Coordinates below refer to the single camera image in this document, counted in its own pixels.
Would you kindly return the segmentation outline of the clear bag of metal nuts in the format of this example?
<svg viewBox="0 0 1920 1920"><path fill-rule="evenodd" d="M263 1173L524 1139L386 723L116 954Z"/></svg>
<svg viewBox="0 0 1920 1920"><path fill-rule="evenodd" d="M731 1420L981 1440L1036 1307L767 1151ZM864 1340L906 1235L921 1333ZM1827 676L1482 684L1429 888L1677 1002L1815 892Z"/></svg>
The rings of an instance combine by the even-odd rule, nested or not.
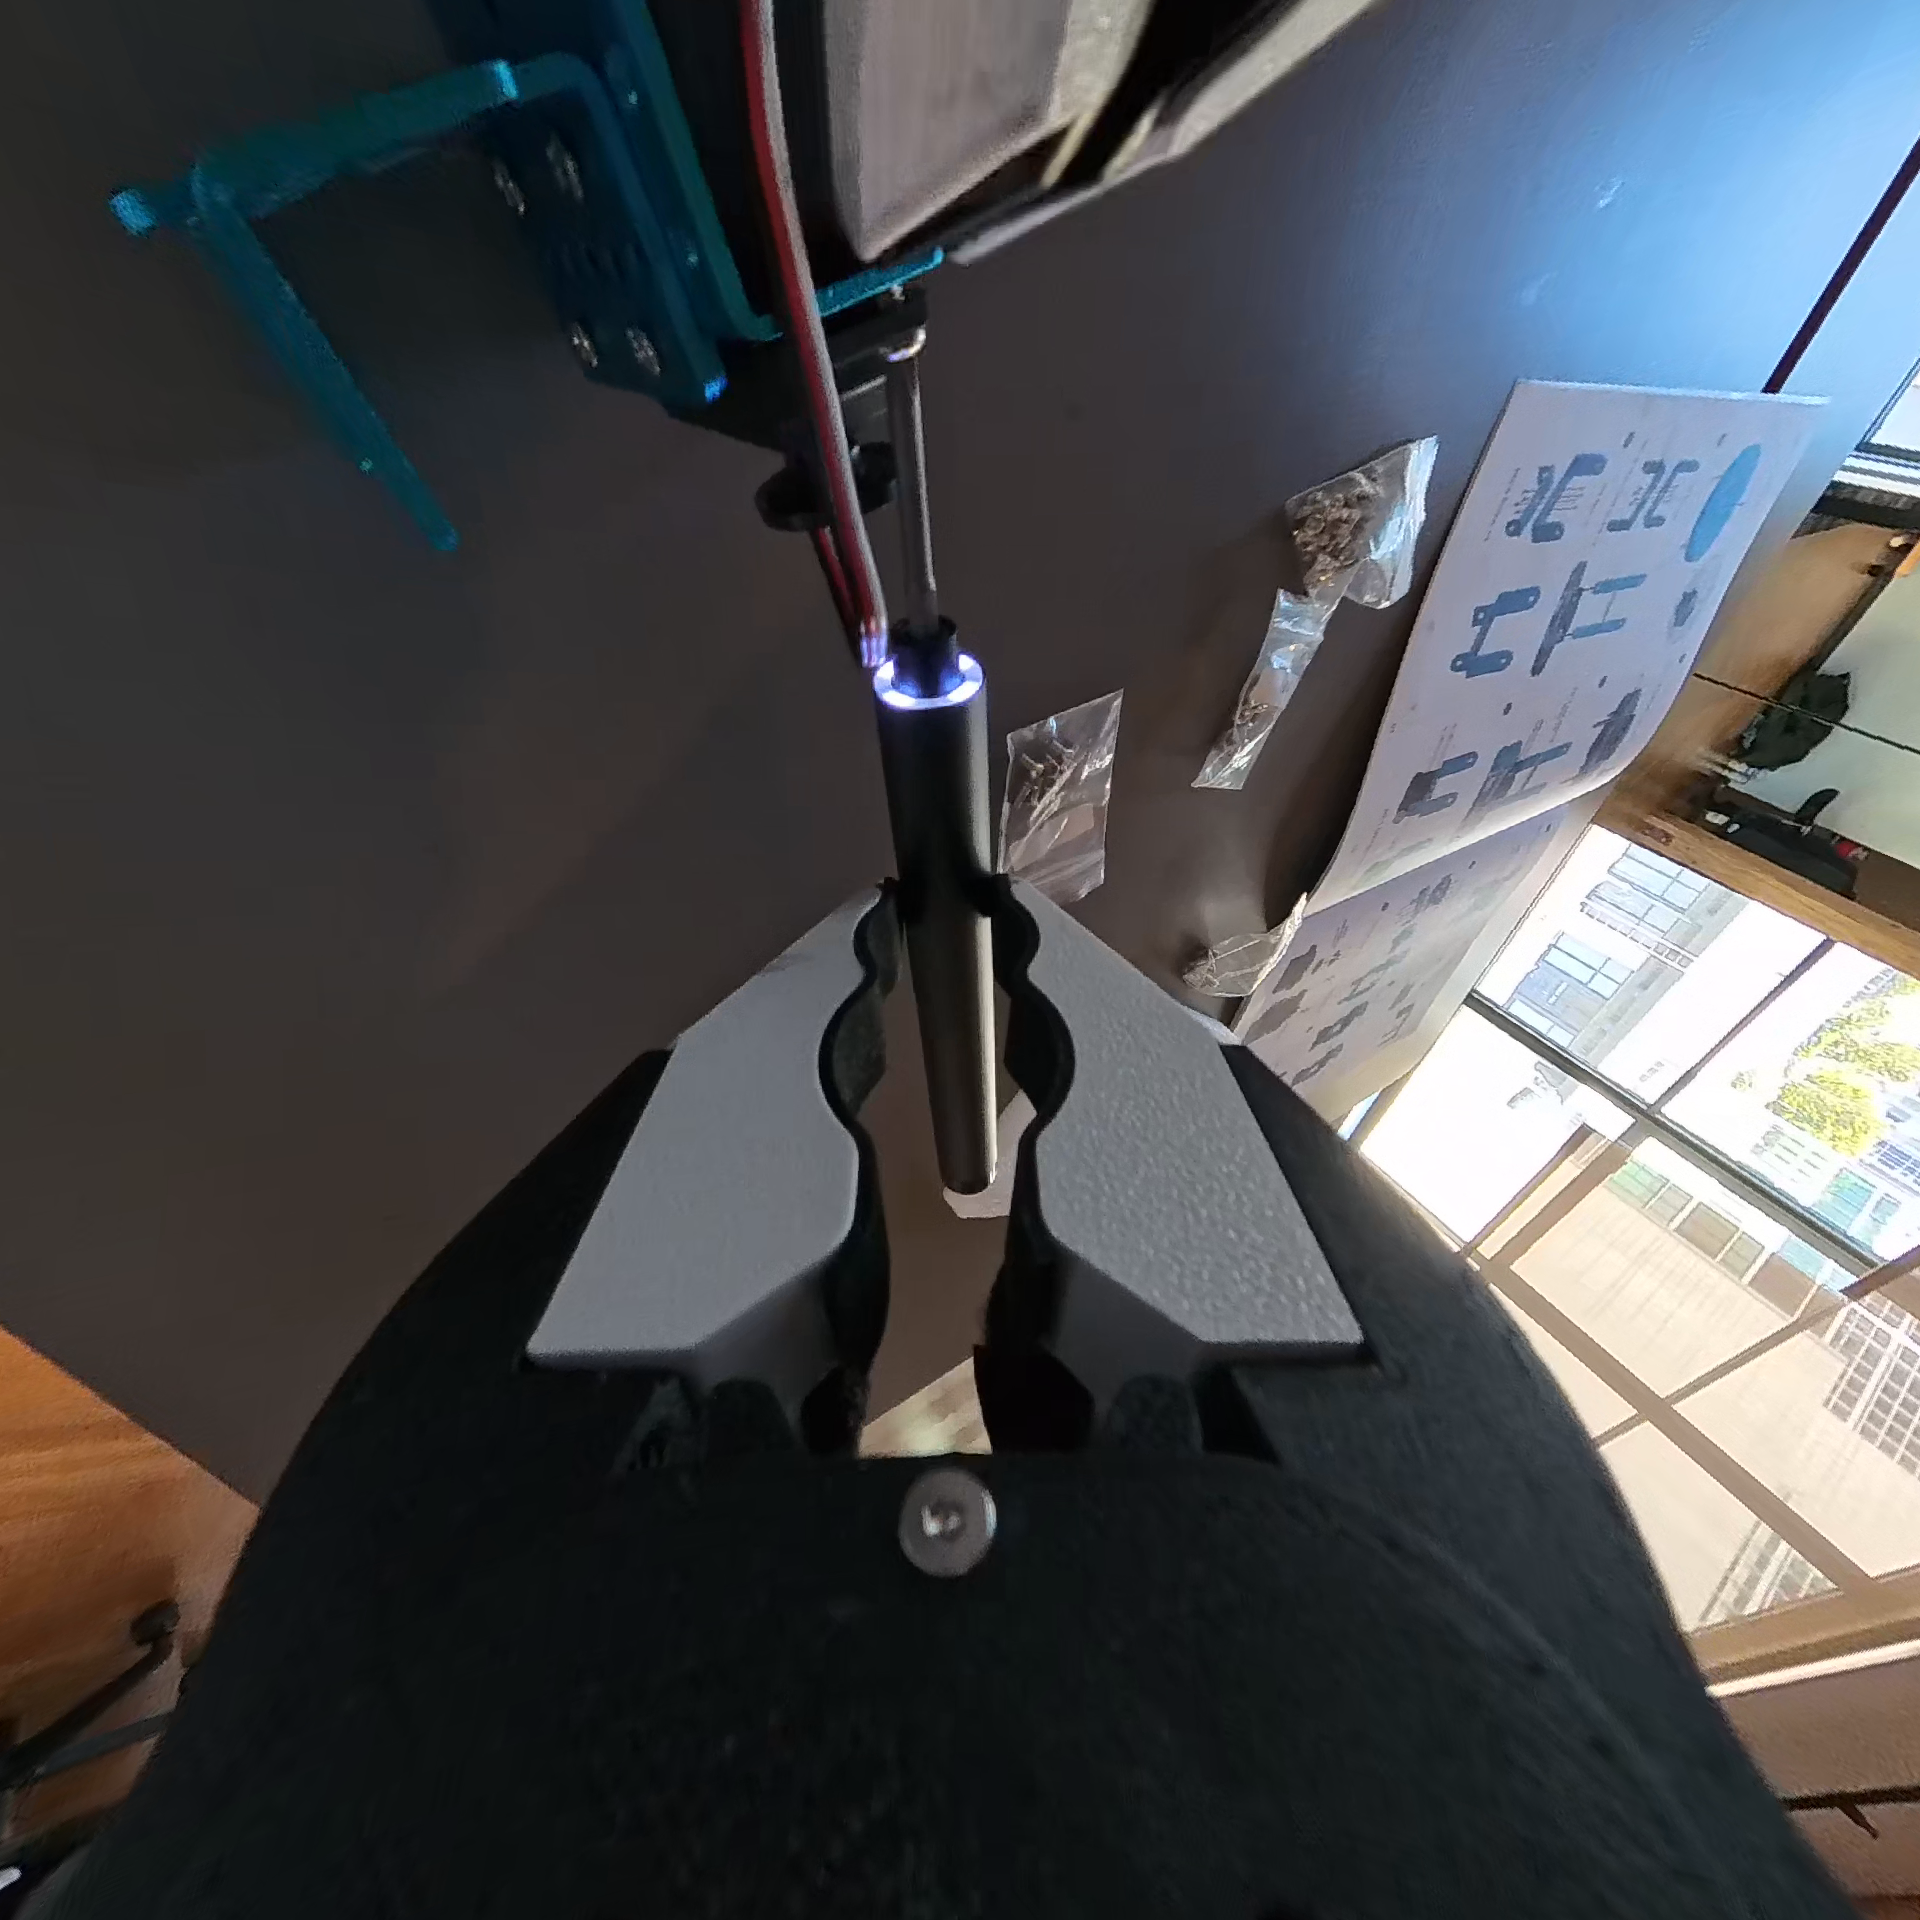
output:
<svg viewBox="0 0 1920 1920"><path fill-rule="evenodd" d="M1393 608L1410 590L1437 436L1400 443L1297 493L1287 533L1311 602Z"/></svg>

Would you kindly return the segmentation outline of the clear plastic screw bag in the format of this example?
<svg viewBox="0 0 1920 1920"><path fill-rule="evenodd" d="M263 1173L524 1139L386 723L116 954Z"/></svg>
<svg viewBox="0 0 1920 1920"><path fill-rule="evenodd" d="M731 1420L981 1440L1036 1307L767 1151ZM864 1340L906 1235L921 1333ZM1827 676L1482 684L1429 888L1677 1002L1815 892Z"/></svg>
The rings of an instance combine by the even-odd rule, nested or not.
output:
<svg viewBox="0 0 1920 1920"><path fill-rule="evenodd" d="M1123 691L1057 710L1005 738L1000 870L1057 906L1107 877Z"/></svg>
<svg viewBox="0 0 1920 1920"><path fill-rule="evenodd" d="M1204 755L1193 789L1241 791L1289 706L1337 602L1325 591L1275 594L1259 653L1239 688L1232 720Z"/></svg>
<svg viewBox="0 0 1920 1920"><path fill-rule="evenodd" d="M1306 924L1306 907L1307 896L1298 896L1277 926L1232 936L1197 954L1184 965L1183 983L1215 998L1248 998L1297 940Z"/></svg>

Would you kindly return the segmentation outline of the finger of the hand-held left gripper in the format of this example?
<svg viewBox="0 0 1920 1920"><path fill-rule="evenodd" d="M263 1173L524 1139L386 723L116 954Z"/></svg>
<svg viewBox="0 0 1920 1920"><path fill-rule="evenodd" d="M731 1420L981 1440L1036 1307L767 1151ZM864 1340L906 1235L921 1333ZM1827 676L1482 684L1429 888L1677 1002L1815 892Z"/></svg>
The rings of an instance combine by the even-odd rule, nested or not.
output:
<svg viewBox="0 0 1920 1920"><path fill-rule="evenodd" d="M970 266L1017 237L1117 189L1131 178L1176 158L1183 92L1170 87L1148 102L1115 134L1096 134L1073 143L1068 158L1052 158L1039 172L1025 163L1020 178L993 197L975 197L939 228L945 262Z"/></svg>
<svg viewBox="0 0 1920 1920"><path fill-rule="evenodd" d="M1091 108L1091 5L826 2L832 208L877 258Z"/></svg>

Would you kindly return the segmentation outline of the black screwdriver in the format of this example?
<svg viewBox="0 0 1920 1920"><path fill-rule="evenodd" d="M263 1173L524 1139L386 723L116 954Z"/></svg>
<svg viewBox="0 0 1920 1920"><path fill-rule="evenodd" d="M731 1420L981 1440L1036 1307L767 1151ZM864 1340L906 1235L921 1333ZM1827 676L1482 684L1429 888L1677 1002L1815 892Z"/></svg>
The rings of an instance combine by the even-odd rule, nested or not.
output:
<svg viewBox="0 0 1920 1920"><path fill-rule="evenodd" d="M884 378L898 475L904 603L874 671L881 767L896 845L896 906L945 1189L984 1194L1000 1160L989 700L939 606L921 403L923 334Z"/></svg>

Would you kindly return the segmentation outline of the black backpack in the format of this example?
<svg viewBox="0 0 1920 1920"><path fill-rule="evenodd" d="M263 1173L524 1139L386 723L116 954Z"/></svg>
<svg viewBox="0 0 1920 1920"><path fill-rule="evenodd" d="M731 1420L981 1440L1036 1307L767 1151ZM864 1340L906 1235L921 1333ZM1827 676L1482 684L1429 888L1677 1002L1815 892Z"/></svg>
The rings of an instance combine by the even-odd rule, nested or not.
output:
<svg viewBox="0 0 1920 1920"><path fill-rule="evenodd" d="M1754 774L1786 771L1812 755L1851 706L1851 674L1807 670L1764 701L1739 733L1735 756Z"/></svg>

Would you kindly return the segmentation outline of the dark grey desk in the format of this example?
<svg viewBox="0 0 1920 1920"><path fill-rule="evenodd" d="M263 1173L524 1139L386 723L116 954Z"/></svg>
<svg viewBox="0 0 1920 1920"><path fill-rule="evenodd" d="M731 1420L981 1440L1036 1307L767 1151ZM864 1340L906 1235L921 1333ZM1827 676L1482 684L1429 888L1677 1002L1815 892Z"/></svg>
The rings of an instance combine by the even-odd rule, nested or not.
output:
<svg viewBox="0 0 1920 1920"><path fill-rule="evenodd" d="M443 62L418 5L5 5L5 1326L263 1496L427 1260L892 868L769 462L597 388L485 163L271 228L433 550L111 192ZM1193 791L1295 492L1522 378L1759 391L1916 142L1916 5L1376 5L1188 156L928 288L994 743L1123 688L1092 930L1178 986L1352 816L1417 596Z"/></svg>

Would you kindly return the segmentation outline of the black office chair base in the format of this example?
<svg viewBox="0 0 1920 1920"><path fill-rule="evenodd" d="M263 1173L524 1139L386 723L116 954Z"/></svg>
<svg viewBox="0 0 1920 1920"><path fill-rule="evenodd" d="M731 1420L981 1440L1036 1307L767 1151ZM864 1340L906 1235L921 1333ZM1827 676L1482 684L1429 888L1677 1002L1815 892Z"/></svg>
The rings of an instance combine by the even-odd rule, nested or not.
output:
<svg viewBox="0 0 1920 1920"><path fill-rule="evenodd" d="M104 1731L104 1722L173 1660L179 1628L179 1600L159 1600L129 1622L129 1642L135 1647L135 1660L129 1666L27 1734L21 1734L13 1722L5 1719L2 1834L10 1830L16 1802L32 1788L159 1736L169 1710L130 1719L111 1731Z"/></svg>

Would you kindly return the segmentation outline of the servo with blue bracket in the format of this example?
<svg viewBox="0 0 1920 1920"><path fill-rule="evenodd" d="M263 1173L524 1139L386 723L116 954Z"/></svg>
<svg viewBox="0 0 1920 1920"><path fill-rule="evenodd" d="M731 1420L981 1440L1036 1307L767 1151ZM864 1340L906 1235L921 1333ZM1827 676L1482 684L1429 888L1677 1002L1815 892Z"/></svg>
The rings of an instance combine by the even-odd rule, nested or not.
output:
<svg viewBox="0 0 1920 1920"><path fill-rule="evenodd" d="M449 53L435 77L364 94L301 123L203 148L169 180L111 197L135 237L183 235L311 414L437 550L460 535L373 400L268 252L261 224L330 184L474 143L589 382L672 419L771 448L759 516L819 550L832 502L791 391L775 298L749 288L704 173L650 5L429 5Z"/></svg>

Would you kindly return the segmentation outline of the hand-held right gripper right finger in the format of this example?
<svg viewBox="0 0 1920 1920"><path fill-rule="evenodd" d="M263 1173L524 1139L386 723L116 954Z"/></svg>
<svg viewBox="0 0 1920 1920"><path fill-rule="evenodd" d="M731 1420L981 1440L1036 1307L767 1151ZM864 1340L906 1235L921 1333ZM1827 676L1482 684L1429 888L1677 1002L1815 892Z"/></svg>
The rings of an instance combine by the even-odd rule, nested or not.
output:
<svg viewBox="0 0 1920 1920"><path fill-rule="evenodd" d="M1138 1383L1204 1407L1237 1368L1361 1359L1251 1054L1025 880L1000 884L993 935L1032 1106L981 1331L993 1448L1076 1452Z"/></svg>

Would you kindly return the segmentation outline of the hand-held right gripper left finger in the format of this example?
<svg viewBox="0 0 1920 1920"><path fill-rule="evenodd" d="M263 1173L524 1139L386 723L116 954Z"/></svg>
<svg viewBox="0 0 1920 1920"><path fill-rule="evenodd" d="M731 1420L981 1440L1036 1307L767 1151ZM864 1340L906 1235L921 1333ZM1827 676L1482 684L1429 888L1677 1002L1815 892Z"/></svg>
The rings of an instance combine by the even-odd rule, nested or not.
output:
<svg viewBox="0 0 1920 1920"><path fill-rule="evenodd" d="M892 884L857 894L665 1054L525 1358L767 1388L812 1452L851 1452L890 1314L861 1108L898 978Z"/></svg>

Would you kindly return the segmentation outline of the instruction booklet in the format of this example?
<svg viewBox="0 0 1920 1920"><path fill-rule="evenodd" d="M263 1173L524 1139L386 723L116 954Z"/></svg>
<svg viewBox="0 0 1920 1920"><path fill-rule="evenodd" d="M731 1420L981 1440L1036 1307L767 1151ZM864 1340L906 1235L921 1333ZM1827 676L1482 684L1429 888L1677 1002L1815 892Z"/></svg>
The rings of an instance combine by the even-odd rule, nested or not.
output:
<svg viewBox="0 0 1920 1920"><path fill-rule="evenodd" d="M1653 741L1827 396L1522 380L1331 863L1235 1020L1339 1119L1415 1064Z"/></svg>

